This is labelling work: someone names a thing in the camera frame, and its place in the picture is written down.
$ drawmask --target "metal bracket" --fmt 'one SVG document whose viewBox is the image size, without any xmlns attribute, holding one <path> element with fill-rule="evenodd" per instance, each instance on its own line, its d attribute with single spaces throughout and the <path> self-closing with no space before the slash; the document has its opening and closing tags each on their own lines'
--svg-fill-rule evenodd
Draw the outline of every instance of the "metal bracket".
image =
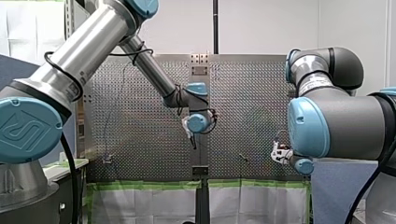
<svg viewBox="0 0 396 224">
<path fill-rule="evenodd" d="M 75 0 L 65 0 L 65 2 L 64 2 L 64 24 L 65 24 L 65 31 L 66 31 L 66 38 L 67 39 L 75 31 L 74 1 Z"/>
<path fill-rule="evenodd" d="M 209 175 L 208 166 L 192 166 L 192 175 Z"/>
<path fill-rule="evenodd" d="M 191 55 L 191 74 L 193 76 L 207 76 L 208 75 L 208 55 L 207 54 L 192 54 Z"/>
</svg>

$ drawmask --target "vertical pole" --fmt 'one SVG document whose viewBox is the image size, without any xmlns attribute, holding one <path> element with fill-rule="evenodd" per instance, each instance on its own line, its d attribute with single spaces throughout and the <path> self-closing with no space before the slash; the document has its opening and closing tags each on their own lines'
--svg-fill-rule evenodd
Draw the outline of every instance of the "vertical pole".
<svg viewBox="0 0 396 224">
<path fill-rule="evenodd" d="M 219 54 L 219 0 L 213 0 L 214 54 Z"/>
</svg>

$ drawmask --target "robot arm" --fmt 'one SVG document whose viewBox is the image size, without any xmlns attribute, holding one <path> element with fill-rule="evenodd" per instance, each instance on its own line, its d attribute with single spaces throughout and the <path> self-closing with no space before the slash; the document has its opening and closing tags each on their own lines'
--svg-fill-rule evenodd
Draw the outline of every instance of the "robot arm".
<svg viewBox="0 0 396 224">
<path fill-rule="evenodd" d="M 46 54 L 47 62 L 29 78 L 15 79 L 1 90 L 0 162 L 24 163 L 50 152 L 72 114 L 71 104 L 117 45 L 130 55 L 166 106 L 186 107 L 197 100 L 200 96 L 181 89 L 165 74 L 135 34 L 157 9 L 156 0 L 105 0 L 57 51 Z M 210 119 L 205 113 L 204 119 Z M 201 131 L 210 126 L 199 122 Z"/>
<path fill-rule="evenodd" d="M 308 158 L 384 156 L 395 136 L 394 102 L 386 91 L 351 96 L 363 81 L 363 68 L 354 53 L 339 48 L 293 50 L 286 80 L 297 92 L 288 109 L 292 154 L 297 158 L 289 161 L 297 171 L 313 171 Z"/>
</svg>

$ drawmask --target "metal stand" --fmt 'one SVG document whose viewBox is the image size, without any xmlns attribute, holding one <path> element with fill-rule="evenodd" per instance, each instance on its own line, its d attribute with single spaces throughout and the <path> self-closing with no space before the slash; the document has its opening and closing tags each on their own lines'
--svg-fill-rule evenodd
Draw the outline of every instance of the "metal stand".
<svg viewBox="0 0 396 224">
<path fill-rule="evenodd" d="M 192 54 L 191 55 L 191 78 L 192 82 L 204 82 L 210 92 L 210 75 L 209 75 L 209 63 L 207 54 Z M 208 105 L 203 103 L 201 100 L 197 100 L 195 97 L 191 97 L 189 108 L 190 110 L 199 110 L 206 108 Z M 197 154 L 192 155 L 198 159 L 195 162 L 197 165 L 192 166 L 192 176 L 195 180 L 201 182 L 200 188 L 195 193 L 195 224 L 209 224 L 210 223 L 210 205 L 209 205 L 209 185 L 208 175 L 209 166 L 207 158 L 207 135 L 197 134 L 195 140 L 197 144 Z"/>
<path fill-rule="evenodd" d="M 201 180 L 201 187 L 195 193 L 195 224 L 210 223 L 209 184 L 207 178 Z"/>
</svg>

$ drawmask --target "silver robot arm segment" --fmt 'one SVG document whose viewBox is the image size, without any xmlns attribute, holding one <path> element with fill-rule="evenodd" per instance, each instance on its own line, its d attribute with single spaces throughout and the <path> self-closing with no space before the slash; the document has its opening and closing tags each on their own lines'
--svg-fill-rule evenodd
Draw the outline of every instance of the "silver robot arm segment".
<svg viewBox="0 0 396 224">
<path fill-rule="evenodd" d="M 135 32 L 155 14 L 158 2 L 136 2 L 105 0 L 58 50 L 46 53 L 47 62 L 29 78 L 15 79 L 0 90 L 0 215 L 11 205 L 39 200 L 52 188 L 38 159 L 59 143 L 71 104 L 111 51 L 117 45 L 127 54 L 146 48 Z M 186 91 L 149 52 L 133 60 L 167 106 L 188 105 Z"/>
</svg>

